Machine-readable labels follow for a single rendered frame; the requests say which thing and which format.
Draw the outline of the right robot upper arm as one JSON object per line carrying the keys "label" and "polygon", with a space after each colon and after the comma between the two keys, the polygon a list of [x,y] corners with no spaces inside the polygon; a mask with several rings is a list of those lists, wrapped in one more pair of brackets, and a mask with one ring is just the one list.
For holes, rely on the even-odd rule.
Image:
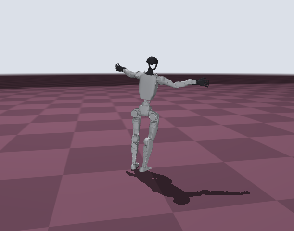
{"label": "right robot upper arm", "polygon": [[163,76],[157,76],[157,82],[158,82],[158,84],[159,85],[167,85],[167,86],[170,86],[170,87],[173,87],[173,88],[179,88],[179,87],[176,87],[176,82],[175,83],[173,83],[171,80],[168,80],[168,79],[166,79],[165,77],[163,77]]}

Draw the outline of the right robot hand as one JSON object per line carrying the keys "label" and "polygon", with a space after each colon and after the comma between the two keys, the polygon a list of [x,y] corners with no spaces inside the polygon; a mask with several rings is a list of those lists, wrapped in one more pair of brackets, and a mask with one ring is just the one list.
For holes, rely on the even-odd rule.
{"label": "right robot hand", "polygon": [[200,80],[196,80],[196,84],[192,84],[192,85],[200,85],[200,86],[206,86],[206,87],[208,87],[209,86],[209,82],[206,82],[206,81],[209,81],[209,80],[204,80],[204,79],[206,79],[206,78],[204,77],[204,78],[202,78]]}

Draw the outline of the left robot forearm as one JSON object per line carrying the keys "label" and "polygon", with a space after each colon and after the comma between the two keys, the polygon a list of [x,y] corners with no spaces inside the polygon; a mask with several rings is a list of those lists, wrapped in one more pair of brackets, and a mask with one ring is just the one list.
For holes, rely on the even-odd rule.
{"label": "left robot forearm", "polygon": [[130,76],[131,72],[126,68],[126,69],[123,69],[123,72],[127,75],[127,76]]}

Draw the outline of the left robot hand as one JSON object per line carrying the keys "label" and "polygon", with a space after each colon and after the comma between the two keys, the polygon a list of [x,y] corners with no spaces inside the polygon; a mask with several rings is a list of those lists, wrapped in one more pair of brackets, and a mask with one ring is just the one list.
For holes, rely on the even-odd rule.
{"label": "left robot hand", "polygon": [[[118,64],[118,66],[117,66],[117,64]],[[119,71],[119,72],[122,71],[122,72],[123,72],[123,69],[126,69],[126,68],[124,68],[124,67],[121,67],[121,66],[119,65],[119,63],[117,63],[117,64],[116,64],[116,66],[115,66],[117,71]]]}

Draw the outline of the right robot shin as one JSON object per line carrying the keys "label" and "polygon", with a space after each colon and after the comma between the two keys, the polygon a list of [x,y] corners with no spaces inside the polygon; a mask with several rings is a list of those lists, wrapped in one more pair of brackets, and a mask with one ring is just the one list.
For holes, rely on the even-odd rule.
{"label": "right robot shin", "polygon": [[153,148],[153,140],[149,139],[148,142],[147,142],[147,146],[145,145],[143,147],[143,163],[142,163],[142,166],[144,166],[144,168],[147,167],[147,163],[148,163],[149,157],[151,155],[152,148]]}

